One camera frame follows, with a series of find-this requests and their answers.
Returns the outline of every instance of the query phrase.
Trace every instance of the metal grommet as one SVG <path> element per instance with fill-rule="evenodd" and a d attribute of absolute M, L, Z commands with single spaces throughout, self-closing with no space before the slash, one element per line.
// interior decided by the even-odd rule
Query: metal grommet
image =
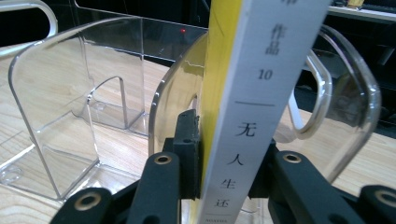
<path fill-rule="evenodd" d="M 155 158 L 154 161 L 157 164 L 164 165 L 164 164 L 171 162 L 171 160 L 172 160 L 172 157 L 166 156 L 166 155 L 161 155 L 161 156 L 158 156 L 157 158 Z"/>
<path fill-rule="evenodd" d="M 387 204 L 391 207 L 396 208 L 396 194 L 386 191 L 386 190 L 377 190 L 375 192 L 375 197 L 384 204 Z"/>
<path fill-rule="evenodd" d="M 301 161 L 301 158 L 295 154 L 289 153 L 283 156 L 283 160 L 291 163 L 299 163 Z"/>
<path fill-rule="evenodd" d="M 95 207 L 102 200 L 102 196 L 96 192 L 88 192 L 75 202 L 75 208 L 78 211 L 86 211 Z"/>

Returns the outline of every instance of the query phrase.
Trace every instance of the wooden surface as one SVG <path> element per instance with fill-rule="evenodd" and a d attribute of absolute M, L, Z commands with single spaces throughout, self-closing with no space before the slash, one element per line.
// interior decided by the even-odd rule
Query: wooden surface
<path fill-rule="evenodd" d="M 19 140 L 26 132 L 21 114 L 15 104 L 7 82 L 11 58 L 0 59 L 0 153 L 3 147 L 14 144 L 28 145 Z M 145 106 L 149 112 L 152 96 L 167 68 L 145 62 Z M 105 152 L 107 164 L 115 164 L 126 170 L 141 172 L 147 153 L 147 138 L 122 133 L 102 126 L 94 127 L 97 144 L 101 147 L 117 148 L 121 154 Z M 120 155 L 129 153 L 130 158 Z M 367 184 L 382 184 L 396 188 L 396 140 L 374 133 L 334 185 L 352 194 L 359 194 Z M 0 223 L 49 223 L 60 203 L 35 194 L 0 185 Z M 264 211 L 265 223 L 270 223 L 268 212 Z"/>

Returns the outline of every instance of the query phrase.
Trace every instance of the screw hole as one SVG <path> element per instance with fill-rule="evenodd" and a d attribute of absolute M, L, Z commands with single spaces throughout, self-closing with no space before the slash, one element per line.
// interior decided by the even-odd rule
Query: screw hole
<path fill-rule="evenodd" d="M 286 154 L 283 156 L 283 160 L 291 163 L 299 163 L 301 161 L 301 158 L 294 154 Z"/>
<path fill-rule="evenodd" d="M 102 200 L 100 194 L 96 192 L 88 192 L 82 195 L 75 203 L 75 208 L 78 211 L 86 211 L 95 207 Z"/>
<path fill-rule="evenodd" d="M 171 160 L 172 160 L 171 157 L 162 155 L 162 156 L 155 158 L 155 163 L 164 165 L 164 164 L 171 162 Z"/>

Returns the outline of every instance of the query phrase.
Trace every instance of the wooden table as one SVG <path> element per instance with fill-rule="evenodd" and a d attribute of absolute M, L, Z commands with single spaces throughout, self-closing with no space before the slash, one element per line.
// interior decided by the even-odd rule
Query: wooden table
<path fill-rule="evenodd" d="M 0 134 L 12 133 L 14 129 L 24 129 L 21 114 L 10 93 L 7 83 L 7 70 L 11 58 L 0 60 Z M 149 111 L 152 96 L 167 67 L 145 62 L 145 100 Z M 144 137 L 120 133 L 95 126 L 98 144 L 103 147 L 119 147 L 121 150 L 134 151 L 134 168 L 141 172 L 147 153 L 148 141 Z M 125 158 L 117 158 L 121 166 L 131 165 Z M 359 194 L 360 188 L 368 184 L 381 184 L 396 188 L 396 140 L 374 133 L 369 142 L 337 178 L 334 185 L 352 194 Z M 50 199 L 35 194 L 0 185 L 0 222 L 1 223 L 49 223 L 62 206 Z M 268 212 L 264 212 L 266 221 L 270 221 Z"/>

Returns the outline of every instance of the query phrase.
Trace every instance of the clear acrylic holder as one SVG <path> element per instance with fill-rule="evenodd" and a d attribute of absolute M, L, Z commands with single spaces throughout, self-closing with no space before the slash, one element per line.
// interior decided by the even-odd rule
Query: clear acrylic holder
<path fill-rule="evenodd" d="M 150 109 L 149 154 L 161 151 L 165 138 L 174 137 L 179 113 L 195 107 L 200 114 L 206 41 L 206 35 L 197 40 L 158 87 Z M 380 112 L 380 91 L 359 53 L 331 27 L 322 26 L 307 56 L 307 65 L 304 69 L 316 76 L 319 90 L 313 114 L 299 118 L 298 111 L 291 115 L 285 110 L 274 139 L 280 150 L 304 154 L 332 183 L 374 130 Z M 291 111 L 295 102 L 293 97 L 290 99 Z M 263 199 L 247 199 L 237 223 L 270 220 L 264 215 L 265 207 Z"/>
<path fill-rule="evenodd" d="M 60 201 L 87 187 L 114 193 L 138 179 L 138 172 L 117 166 L 121 161 L 106 163 L 103 155 L 120 151 L 98 145 L 93 127 L 147 136 L 144 58 L 173 61 L 205 31 L 76 11 L 79 21 L 100 21 L 39 41 L 12 61 L 8 82 L 27 132 L 1 142 L 0 183 Z"/>

